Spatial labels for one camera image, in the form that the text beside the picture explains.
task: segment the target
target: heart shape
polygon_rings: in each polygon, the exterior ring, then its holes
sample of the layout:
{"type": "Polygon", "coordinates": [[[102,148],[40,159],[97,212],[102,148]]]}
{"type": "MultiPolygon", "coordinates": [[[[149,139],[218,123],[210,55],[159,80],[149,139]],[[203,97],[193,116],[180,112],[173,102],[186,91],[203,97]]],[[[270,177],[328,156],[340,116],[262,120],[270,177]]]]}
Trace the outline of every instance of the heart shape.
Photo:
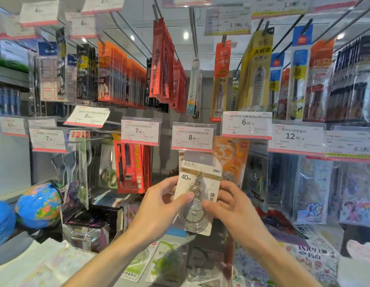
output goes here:
{"type": "Polygon", "coordinates": [[[354,260],[370,261],[370,242],[366,242],[362,245],[357,241],[349,240],[346,248],[354,260]]]}

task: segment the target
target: blue globe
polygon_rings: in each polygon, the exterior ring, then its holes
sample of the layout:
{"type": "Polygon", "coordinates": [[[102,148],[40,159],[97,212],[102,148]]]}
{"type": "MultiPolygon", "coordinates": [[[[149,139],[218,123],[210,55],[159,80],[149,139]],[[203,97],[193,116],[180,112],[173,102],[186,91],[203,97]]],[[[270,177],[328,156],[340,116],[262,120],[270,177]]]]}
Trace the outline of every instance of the blue globe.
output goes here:
{"type": "Polygon", "coordinates": [[[11,236],[15,229],[16,215],[13,208],[0,201],[0,245],[11,236]]]}
{"type": "Polygon", "coordinates": [[[62,201],[51,183],[31,187],[16,203],[19,222],[28,228],[41,229],[55,225],[60,220],[62,201]]]}

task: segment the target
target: store shelf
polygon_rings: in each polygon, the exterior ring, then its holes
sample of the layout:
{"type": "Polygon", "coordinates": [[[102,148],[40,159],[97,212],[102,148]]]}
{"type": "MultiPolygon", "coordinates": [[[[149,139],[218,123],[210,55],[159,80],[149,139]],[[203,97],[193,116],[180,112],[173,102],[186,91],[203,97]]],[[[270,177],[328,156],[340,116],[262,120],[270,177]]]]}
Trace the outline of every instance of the store shelf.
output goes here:
{"type": "Polygon", "coordinates": [[[29,88],[28,73],[19,72],[6,67],[0,66],[0,82],[8,85],[21,86],[29,88]]]}

